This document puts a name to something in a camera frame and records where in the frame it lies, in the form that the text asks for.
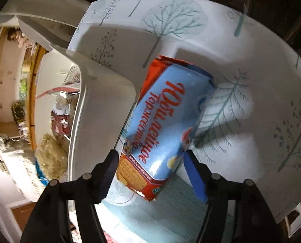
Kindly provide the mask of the wooden bookshelf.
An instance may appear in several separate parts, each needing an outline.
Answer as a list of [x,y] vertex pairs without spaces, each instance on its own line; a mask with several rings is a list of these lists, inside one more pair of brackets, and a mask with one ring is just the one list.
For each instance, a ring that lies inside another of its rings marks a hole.
[[19,82],[26,49],[8,39],[8,28],[0,32],[0,134],[18,136],[12,104],[19,99]]

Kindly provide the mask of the grey office chair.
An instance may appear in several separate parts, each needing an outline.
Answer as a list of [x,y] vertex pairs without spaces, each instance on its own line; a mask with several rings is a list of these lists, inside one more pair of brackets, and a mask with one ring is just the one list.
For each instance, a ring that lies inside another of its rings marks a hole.
[[0,0],[0,28],[20,28],[48,51],[67,48],[89,6],[85,0]]

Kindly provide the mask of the white plastic storage bin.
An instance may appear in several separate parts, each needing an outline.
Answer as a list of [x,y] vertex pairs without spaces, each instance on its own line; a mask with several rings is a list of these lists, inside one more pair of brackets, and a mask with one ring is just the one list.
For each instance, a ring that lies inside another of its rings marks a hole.
[[84,55],[52,45],[41,60],[36,85],[35,135],[40,141],[51,132],[55,95],[43,92],[61,86],[60,71],[79,69],[81,90],[74,114],[68,154],[68,180],[76,180],[103,162],[116,147],[121,129],[134,104],[136,90],[128,79]]

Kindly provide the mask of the red foil candy packet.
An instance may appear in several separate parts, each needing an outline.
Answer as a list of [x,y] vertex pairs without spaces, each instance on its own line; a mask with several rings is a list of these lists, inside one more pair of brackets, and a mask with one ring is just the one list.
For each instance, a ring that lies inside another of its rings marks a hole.
[[52,132],[70,139],[71,128],[69,124],[70,116],[68,114],[57,114],[51,111]]

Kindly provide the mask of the large rice cracker bag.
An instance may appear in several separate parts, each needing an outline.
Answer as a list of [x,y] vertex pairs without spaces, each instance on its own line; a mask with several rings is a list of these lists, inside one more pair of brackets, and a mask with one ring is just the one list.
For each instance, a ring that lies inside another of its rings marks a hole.
[[35,157],[43,174],[49,180],[61,180],[65,176],[67,153],[49,133],[43,135],[35,151]]

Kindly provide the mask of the wooden desk with drawers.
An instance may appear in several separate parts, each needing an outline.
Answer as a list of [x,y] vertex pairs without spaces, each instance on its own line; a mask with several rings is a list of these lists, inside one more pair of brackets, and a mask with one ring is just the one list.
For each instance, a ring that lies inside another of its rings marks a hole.
[[37,147],[35,136],[35,96],[36,96],[36,78],[39,71],[39,65],[47,50],[38,45],[35,56],[31,61],[30,72],[27,81],[26,96],[26,125],[28,127],[28,138],[31,150]]

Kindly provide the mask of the tree pattern tablecloth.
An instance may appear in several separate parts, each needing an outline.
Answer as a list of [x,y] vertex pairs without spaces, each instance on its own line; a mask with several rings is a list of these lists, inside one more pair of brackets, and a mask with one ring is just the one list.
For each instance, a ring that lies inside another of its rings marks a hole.
[[[301,57],[254,19],[207,0],[100,0],[82,16],[68,49],[130,80],[136,98],[159,54],[194,63],[215,79],[191,144],[197,159],[227,180],[251,178],[281,222],[301,201]],[[114,120],[97,127],[96,99],[80,117],[69,178],[100,161]],[[114,180],[96,210],[118,242],[194,242],[207,206],[183,164],[147,202]]]

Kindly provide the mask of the blue Russian biscuit pack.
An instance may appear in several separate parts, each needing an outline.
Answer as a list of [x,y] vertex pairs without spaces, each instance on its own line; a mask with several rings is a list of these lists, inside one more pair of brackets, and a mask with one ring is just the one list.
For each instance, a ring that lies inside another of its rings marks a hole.
[[116,177],[147,201],[154,200],[191,145],[213,76],[182,60],[158,56],[149,65],[128,121]]

